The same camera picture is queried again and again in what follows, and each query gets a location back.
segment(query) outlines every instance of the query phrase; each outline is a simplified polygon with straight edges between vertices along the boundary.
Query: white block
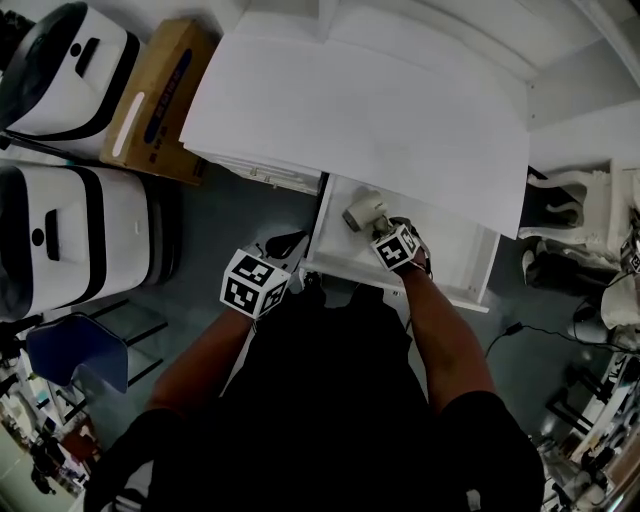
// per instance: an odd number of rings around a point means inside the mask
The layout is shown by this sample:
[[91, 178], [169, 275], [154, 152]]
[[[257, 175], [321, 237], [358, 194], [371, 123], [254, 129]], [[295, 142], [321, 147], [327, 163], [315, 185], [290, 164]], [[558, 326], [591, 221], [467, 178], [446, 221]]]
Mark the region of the white block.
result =
[[387, 270], [393, 270], [411, 261], [418, 252], [420, 244], [407, 226], [400, 224], [386, 235], [371, 243], [380, 263]]
[[291, 274], [238, 249], [224, 271], [220, 300], [257, 319], [280, 304]]

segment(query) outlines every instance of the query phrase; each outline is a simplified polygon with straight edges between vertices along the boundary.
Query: forearm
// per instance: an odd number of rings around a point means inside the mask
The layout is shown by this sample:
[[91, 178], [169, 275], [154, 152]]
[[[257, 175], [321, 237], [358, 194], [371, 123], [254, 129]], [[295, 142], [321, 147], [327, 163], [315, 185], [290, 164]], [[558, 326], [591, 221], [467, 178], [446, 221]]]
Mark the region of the forearm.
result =
[[238, 311], [224, 311], [160, 376], [148, 408], [188, 416], [206, 407], [224, 389], [251, 324]]
[[421, 270], [407, 272], [403, 281], [436, 412], [470, 391], [494, 392], [480, 344], [447, 298]]

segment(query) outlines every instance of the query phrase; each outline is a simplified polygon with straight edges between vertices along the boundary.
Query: tan box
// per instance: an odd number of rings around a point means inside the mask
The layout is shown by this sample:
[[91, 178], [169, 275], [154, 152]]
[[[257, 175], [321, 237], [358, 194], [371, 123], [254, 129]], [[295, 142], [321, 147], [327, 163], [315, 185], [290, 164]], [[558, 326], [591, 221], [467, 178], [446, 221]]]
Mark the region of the tan box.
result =
[[200, 184], [204, 161], [178, 139], [214, 49], [195, 21], [163, 21], [133, 69], [100, 160]]

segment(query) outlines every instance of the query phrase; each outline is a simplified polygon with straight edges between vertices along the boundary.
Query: black shirt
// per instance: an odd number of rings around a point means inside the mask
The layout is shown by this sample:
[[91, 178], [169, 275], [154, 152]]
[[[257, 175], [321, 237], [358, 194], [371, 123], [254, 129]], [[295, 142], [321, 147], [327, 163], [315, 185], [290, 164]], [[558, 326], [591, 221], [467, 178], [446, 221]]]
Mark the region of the black shirt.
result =
[[156, 410], [131, 425], [85, 510], [540, 510], [540, 458], [502, 401], [469, 393], [434, 415], [409, 343], [382, 302], [326, 309], [289, 295], [206, 416]]

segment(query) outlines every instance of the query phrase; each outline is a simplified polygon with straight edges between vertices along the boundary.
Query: white chair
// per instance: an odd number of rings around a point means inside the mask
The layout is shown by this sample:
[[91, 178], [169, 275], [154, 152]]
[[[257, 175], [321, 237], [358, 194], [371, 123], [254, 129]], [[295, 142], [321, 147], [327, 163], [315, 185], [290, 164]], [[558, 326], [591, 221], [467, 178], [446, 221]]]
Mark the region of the white chair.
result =
[[540, 236], [567, 245], [584, 245], [591, 253], [620, 261], [620, 247], [629, 234], [631, 208], [640, 203], [640, 169], [617, 169], [612, 164], [608, 173], [567, 171], [546, 180], [530, 175], [527, 182], [538, 188], [581, 185], [586, 194], [582, 205], [571, 201], [555, 208], [547, 206], [552, 212], [575, 210], [576, 226], [522, 227], [519, 238]]

